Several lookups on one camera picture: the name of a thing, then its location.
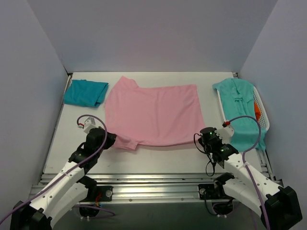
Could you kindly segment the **pink t-shirt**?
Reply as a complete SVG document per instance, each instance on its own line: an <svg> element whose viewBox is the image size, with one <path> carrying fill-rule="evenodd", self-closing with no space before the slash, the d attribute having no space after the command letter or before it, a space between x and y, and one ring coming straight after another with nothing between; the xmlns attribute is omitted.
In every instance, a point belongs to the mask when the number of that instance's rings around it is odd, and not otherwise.
<svg viewBox="0 0 307 230"><path fill-rule="evenodd" d="M105 101L105 124L117 149L189 144L205 127L195 84L141 88L121 77Z"/></svg>

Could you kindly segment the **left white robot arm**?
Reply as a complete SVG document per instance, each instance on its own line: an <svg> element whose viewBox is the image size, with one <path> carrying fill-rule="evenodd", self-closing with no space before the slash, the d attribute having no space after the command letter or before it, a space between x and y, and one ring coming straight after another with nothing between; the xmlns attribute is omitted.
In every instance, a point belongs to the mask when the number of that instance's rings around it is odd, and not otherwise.
<svg viewBox="0 0 307 230"><path fill-rule="evenodd" d="M99 201L104 196L97 182L87 173L97 164L102 151L116 141L116 134L101 127L89 130L62 170L29 201L13 209L11 230L50 230L80 201Z"/></svg>

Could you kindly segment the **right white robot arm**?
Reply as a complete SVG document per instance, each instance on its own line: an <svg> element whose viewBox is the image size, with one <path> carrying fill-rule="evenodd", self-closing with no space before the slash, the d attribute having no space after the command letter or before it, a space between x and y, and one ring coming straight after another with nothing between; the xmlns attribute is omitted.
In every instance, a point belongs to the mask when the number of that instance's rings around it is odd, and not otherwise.
<svg viewBox="0 0 307 230"><path fill-rule="evenodd" d="M238 200L254 211L268 230L292 228L303 219L295 190L270 180L225 143L232 133L230 127L219 130L207 127L200 131L198 142L203 152L225 170L214 181L214 194Z"/></svg>

